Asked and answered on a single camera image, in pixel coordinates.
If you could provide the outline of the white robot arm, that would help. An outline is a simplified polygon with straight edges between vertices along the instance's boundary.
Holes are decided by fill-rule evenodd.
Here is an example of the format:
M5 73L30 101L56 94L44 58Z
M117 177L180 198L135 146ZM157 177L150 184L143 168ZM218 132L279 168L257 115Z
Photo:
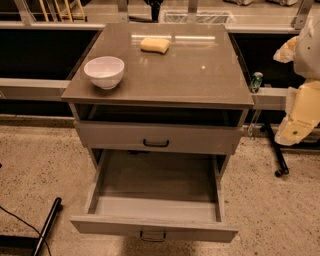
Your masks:
M288 88L286 116L275 135L278 144L292 146L320 123L320 16L314 16L298 36L285 42L273 59L293 62L294 72L305 78L297 89Z

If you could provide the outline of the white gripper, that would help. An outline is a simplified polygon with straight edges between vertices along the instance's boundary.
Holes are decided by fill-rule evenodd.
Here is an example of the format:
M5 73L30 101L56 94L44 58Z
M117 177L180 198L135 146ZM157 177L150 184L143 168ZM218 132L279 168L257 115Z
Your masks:
M297 36L290 38L273 55L275 61L294 59ZM275 141L284 146L300 143L320 122L320 81L307 80L298 89L290 87L286 97L286 114L279 125Z

